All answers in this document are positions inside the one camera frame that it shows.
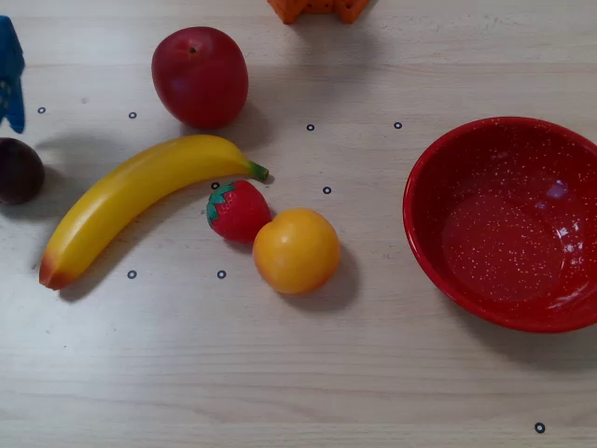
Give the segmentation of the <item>blue gripper with motor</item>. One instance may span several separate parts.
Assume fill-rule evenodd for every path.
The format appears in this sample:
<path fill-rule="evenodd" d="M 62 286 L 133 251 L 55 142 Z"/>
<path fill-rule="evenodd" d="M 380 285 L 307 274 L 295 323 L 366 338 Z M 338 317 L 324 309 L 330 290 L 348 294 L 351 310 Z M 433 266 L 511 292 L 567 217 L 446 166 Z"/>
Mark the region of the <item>blue gripper with motor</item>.
<path fill-rule="evenodd" d="M 24 59 L 20 41 L 8 16 L 1 17 L 1 104 L 0 122 L 6 120 L 15 133 L 25 128 L 24 102 L 21 80 Z"/>

